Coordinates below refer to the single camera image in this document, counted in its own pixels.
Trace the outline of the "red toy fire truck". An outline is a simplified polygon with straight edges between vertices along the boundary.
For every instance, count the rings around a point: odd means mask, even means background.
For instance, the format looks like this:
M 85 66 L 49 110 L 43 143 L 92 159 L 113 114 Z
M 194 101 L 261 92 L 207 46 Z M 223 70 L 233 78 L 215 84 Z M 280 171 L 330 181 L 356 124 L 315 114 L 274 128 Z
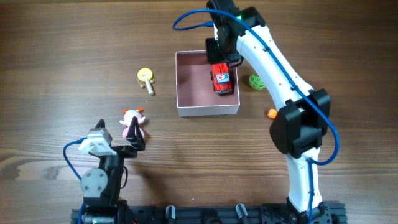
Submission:
M 226 63 L 217 63 L 211 66 L 210 78 L 213 91 L 217 95 L 228 95 L 232 93 L 233 86 L 229 67 Z

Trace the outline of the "green ball red numbers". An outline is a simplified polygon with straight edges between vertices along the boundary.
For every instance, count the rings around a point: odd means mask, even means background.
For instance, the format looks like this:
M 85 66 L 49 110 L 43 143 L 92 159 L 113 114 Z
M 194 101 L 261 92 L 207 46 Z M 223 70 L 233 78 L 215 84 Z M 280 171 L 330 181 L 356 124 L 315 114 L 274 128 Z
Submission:
M 255 90 L 263 90 L 266 87 L 256 72 L 249 76 L 249 86 Z

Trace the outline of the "white duck plush toy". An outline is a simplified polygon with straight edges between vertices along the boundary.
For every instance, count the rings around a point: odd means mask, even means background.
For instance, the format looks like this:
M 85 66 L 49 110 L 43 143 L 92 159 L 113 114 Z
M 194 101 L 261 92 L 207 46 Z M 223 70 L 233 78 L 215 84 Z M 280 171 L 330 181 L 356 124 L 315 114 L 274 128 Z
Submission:
M 267 116 L 268 116 L 270 119 L 275 119 L 276 116 L 277 116 L 277 114 L 278 114 L 277 110 L 274 109 L 274 108 L 271 108 L 271 109 L 268 111 Z

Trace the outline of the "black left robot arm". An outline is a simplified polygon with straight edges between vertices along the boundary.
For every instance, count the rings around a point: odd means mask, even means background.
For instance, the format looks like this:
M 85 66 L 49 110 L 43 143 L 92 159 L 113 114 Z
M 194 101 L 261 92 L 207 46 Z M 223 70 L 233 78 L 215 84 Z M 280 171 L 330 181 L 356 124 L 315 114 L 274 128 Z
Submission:
M 120 191 L 126 186 L 122 182 L 123 175 L 128 175 L 124 166 L 126 158 L 137 157 L 138 151 L 146 148 L 144 137 L 134 116 L 127 126 L 125 146 L 112 146 L 112 137 L 100 120 L 91 129 L 79 147 L 84 154 L 99 158 L 99 166 L 90 169 L 81 177 L 83 202 L 78 223 L 137 223 L 138 217 L 129 208 L 126 200 L 119 198 Z

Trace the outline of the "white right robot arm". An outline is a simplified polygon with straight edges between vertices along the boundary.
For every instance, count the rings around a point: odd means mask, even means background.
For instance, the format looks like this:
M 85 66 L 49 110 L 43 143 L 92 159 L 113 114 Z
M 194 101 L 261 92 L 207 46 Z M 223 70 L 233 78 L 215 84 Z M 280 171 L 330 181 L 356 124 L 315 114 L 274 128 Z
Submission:
M 311 223 L 323 215 L 317 167 L 332 161 L 318 161 L 322 138 L 328 130 L 338 137 L 329 119 L 330 96 L 297 74 L 256 8 L 240 10 L 232 1 L 208 1 L 206 12 L 215 28 L 215 36 L 206 39 L 208 61 L 237 67 L 246 60 L 271 95 L 277 116 L 270 135 L 287 159 L 289 212 L 299 223 Z

